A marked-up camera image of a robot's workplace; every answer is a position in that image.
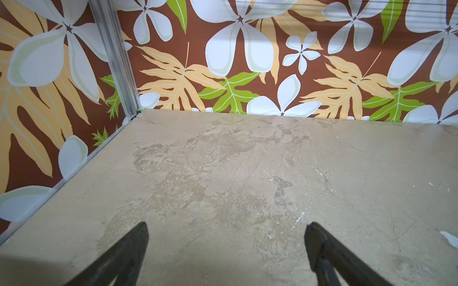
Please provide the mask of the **aluminium frame post back left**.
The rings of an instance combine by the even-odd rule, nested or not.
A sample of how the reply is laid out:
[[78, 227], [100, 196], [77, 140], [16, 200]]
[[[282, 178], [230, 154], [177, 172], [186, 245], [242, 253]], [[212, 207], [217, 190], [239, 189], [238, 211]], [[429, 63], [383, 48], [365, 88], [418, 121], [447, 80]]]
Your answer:
[[125, 115], [132, 120], [139, 113], [140, 102], [115, 3], [90, 0], [89, 6], [106, 49], [107, 62]]

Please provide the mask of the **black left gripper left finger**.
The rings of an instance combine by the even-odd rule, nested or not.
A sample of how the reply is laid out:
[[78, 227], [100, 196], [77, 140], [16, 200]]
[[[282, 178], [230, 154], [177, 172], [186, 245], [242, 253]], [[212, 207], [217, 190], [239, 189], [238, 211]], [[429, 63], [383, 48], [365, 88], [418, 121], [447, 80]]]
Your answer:
[[140, 222], [80, 274], [68, 286], [135, 286], [149, 243], [149, 231]]

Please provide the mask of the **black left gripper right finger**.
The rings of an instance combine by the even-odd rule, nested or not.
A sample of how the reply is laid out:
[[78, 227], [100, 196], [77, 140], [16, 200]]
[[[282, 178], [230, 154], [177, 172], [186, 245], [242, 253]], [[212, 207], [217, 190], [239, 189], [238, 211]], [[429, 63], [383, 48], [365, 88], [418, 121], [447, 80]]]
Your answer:
[[317, 222], [307, 225], [304, 243], [320, 286], [341, 285], [338, 275], [349, 286], [391, 285]]

